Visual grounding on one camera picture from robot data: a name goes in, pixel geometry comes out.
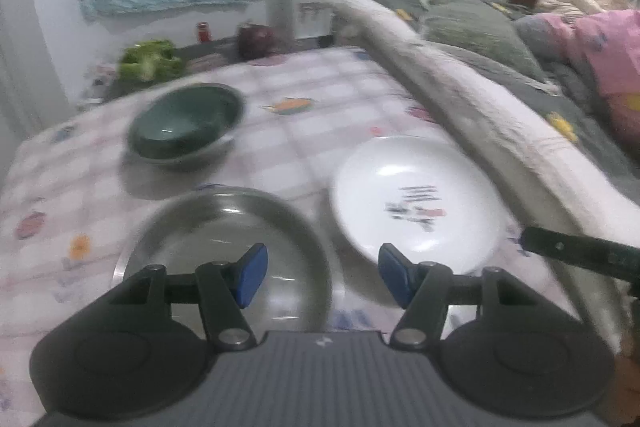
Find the white curtain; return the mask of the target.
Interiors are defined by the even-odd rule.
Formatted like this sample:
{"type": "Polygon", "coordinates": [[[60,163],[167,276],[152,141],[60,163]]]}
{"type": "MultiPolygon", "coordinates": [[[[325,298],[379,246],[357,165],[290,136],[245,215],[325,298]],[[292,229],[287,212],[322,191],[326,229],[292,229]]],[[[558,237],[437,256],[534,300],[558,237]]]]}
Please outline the white curtain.
{"type": "Polygon", "coordinates": [[[25,140],[74,115],[34,0],[1,0],[1,172],[25,140]]]}

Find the green floral pillow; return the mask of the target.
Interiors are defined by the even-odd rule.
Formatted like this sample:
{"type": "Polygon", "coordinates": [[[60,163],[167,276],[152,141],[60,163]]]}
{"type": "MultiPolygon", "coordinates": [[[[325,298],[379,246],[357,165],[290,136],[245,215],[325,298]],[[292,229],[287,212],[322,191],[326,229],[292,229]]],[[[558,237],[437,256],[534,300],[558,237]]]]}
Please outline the green floral pillow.
{"type": "Polygon", "coordinates": [[[544,71],[509,17],[483,0],[422,1],[425,39],[490,58],[533,80],[544,71]]]}

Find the white printed plate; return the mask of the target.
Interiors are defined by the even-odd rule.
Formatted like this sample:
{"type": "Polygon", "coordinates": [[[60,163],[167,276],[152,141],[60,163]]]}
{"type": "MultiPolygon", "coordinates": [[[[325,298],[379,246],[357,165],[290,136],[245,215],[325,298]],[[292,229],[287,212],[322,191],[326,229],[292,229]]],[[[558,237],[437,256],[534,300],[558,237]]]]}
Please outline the white printed plate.
{"type": "Polygon", "coordinates": [[[413,263],[470,274],[506,236],[506,210],[480,167],[450,144],[417,136],[379,136],[337,168],[330,205],[341,232],[377,262],[385,243],[413,263]]]}

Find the red bottle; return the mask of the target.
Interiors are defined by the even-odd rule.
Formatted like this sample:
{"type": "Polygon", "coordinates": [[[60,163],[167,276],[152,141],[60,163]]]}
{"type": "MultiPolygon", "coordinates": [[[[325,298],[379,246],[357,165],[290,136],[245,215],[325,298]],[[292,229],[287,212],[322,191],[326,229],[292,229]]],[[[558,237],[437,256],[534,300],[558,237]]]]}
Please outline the red bottle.
{"type": "Polygon", "coordinates": [[[196,35],[198,36],[199,43],[209,42],[212,38],[210,36],[209,26],[206,22],[201,22],[196,25],[196,35]]]}

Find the large steel bowl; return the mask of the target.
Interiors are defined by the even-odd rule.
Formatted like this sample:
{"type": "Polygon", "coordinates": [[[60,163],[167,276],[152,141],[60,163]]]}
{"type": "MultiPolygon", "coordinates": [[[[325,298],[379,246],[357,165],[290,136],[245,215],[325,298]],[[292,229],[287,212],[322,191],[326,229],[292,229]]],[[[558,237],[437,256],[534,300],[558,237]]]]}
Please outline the large steel bowl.
{"type": "Polygon", "coordinates": [[[184,274],[206,262],[232,262],[256,243],[267,247],[268,270],[243,312],[254,334],[328,329],[344,296],[336,254],[303,213],[252,188],[217,185],[168,202],[126,240],[112,282],[147,265],[184,274]]]}

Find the green leafy lettuce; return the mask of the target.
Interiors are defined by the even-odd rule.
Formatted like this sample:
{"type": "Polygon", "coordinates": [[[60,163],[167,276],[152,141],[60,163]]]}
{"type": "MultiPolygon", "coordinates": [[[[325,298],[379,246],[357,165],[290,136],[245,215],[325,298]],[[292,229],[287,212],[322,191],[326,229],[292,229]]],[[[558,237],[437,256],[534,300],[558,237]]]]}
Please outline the green leafy lettuce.
{"type": "Polygon", "coordinates": [[[175,45],[166,39],[137,42],[122,54],[117,69],[118,79],[158,83],[181,77],[186,65],[175,50],[175,45]]]}

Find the pink blanket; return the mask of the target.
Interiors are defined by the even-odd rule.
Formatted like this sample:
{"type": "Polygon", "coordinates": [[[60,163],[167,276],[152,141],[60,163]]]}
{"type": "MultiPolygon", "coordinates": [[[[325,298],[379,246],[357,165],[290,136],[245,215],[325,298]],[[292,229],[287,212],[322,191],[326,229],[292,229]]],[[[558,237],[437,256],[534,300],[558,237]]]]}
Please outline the pink blanket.
{"type": "Polygon", "coordinates": [[[575,68],[587,67],[616,138],[638,152],[639,12],[606,11],[573,23],[556,14],[541,18],[551,28],[560,55],[575,68]]]}

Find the dark green bedspread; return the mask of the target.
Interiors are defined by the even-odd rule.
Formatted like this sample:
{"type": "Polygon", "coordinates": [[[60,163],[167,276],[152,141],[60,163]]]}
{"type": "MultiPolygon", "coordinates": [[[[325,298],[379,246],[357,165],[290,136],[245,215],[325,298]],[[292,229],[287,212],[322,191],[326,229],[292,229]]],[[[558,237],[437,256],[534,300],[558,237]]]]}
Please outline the dark green bedspread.
{"type": "MultiPolygon", "coordinates": [[[[420,38],[426,40],[422,22],[425,13],[422,1],[426,0],[371,1],[394,11],[420,38]]],[[[510,18],[516,32],[544,71],[547,78],[545,82],[528,78],[508,66],[471,51],[426,41],[508,89],[515,98],[533,109],[576,145],[578,150],[606,174],[617,190],[637,202],[639,163],[629,157],[615,143],[611,132],[605,129],[606,108],[598,99],[594,82],[576,72],[567,62],[544,53],[542,42],[547,31],[541,23],[526,20],[532,14],[529,10],[495,0],[483,1],[510,18]]]]}

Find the checkered floral tablecloth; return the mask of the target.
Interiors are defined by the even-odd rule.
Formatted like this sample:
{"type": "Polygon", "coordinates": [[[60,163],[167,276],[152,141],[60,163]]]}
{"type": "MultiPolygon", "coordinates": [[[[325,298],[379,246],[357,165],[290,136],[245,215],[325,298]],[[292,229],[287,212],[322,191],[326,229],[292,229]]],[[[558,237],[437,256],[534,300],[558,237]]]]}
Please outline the checkered floral tablecloth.
{"type": "Polygon", "coordinates": [[[404,313],[338,227],[338,167],[379,136],[424,133],[407,93],[366,52],[329,48],[163,84],[26,142],[1,203],[1,421],[6,426],[594,426],[591,411],[517,419],[464,399],[434,361],[390,345],[404,313]],[[344,296],[321,332],[269,331],[224,352],[183,399],[129,419],[46,411],[37,343],[118,284],[127,239],[175,198],[247,187],[303,213],[336,254],[344,296]]]}

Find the purple cabbage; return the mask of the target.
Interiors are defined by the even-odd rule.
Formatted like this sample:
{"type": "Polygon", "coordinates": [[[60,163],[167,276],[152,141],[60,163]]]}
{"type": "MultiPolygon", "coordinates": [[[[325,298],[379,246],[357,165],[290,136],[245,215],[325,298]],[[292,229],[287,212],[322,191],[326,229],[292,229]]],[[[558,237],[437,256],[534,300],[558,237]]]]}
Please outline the purple cabbage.
{"type": "Polygon", "coordinates": [[[276,36],[269,26],[246,24],[236,35],[236,48],[244,61],[258,60],[269,56],[276,47],[276,36]]]}

